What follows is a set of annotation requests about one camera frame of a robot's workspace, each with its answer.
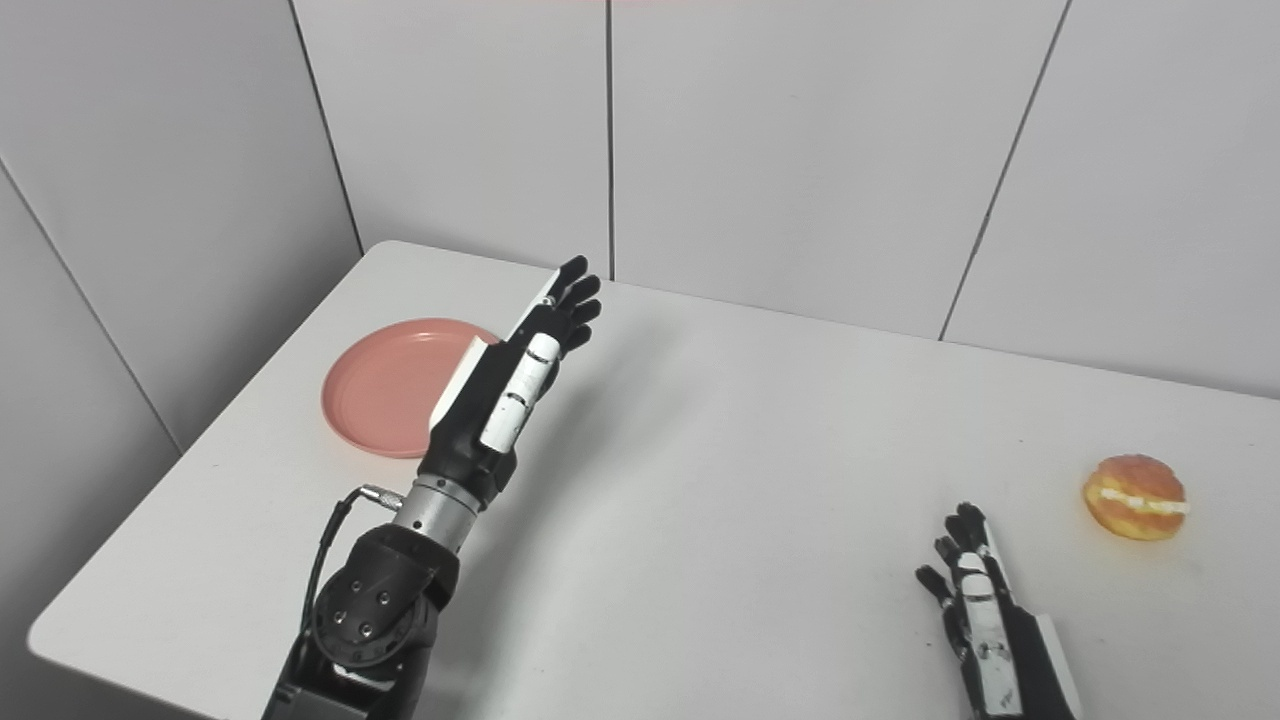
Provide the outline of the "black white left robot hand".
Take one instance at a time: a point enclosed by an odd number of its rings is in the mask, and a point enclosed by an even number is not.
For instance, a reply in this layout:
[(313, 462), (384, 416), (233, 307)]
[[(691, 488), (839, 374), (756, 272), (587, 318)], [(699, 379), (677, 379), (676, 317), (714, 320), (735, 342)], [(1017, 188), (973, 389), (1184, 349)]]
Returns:
[(475, 340), (431, 411), (417, 474), (462, 489), (486, 509), (517, 466), (515, 442), (558, 377), (564, 357), (593, 336), (602, 281), (577, 255), (540, 288), (512, 332)]

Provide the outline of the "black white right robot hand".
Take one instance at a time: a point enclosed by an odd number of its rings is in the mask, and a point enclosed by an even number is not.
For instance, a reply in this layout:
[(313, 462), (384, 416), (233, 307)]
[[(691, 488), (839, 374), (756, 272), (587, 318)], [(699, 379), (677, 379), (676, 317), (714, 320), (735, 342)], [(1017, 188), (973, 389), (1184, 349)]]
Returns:
[(1051, 616), (1012, 593), (988, 518), (959, 503), (931, 565), (915, 578), (934, 598), (972, 719), (1082, 719), (1082, 700)]

